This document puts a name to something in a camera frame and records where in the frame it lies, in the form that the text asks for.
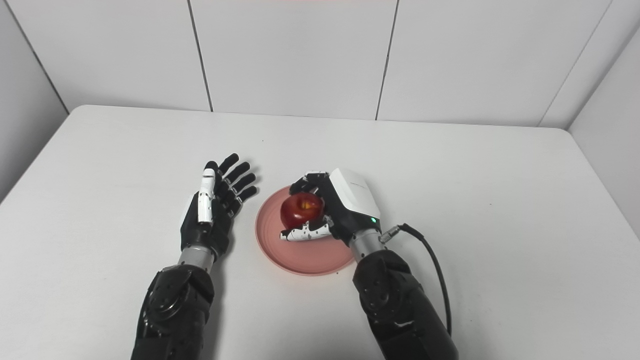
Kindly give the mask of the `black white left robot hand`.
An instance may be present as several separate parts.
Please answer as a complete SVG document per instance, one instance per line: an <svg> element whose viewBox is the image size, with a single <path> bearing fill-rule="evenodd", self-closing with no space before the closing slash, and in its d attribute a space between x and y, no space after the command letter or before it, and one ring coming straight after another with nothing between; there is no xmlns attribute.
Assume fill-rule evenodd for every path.
<svg viewBox="0 0 640 360"><path fill-rule="evenodd" d="M209 161L180 227L181 251L200 247L215 258L224 255L234 219L244 203L258 193L256 180L249 162L240 162L237 153L221 163Z"/></svg>

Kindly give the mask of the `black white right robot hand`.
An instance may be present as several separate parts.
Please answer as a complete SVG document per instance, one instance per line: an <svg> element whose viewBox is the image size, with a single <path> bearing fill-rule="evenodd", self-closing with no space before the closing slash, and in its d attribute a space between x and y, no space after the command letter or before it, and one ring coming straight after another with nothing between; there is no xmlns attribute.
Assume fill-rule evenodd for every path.
<svg viewBox="0 0 640 360"><path fill-rule="evenodd" d="M323 203L322 215L282 230L281 240L306 242L330 236L350 246L364 234L378 239L382 235L381 212L373 193L365 178L352 170L309 171L290 185L289 194L317 196Z"/></svg>

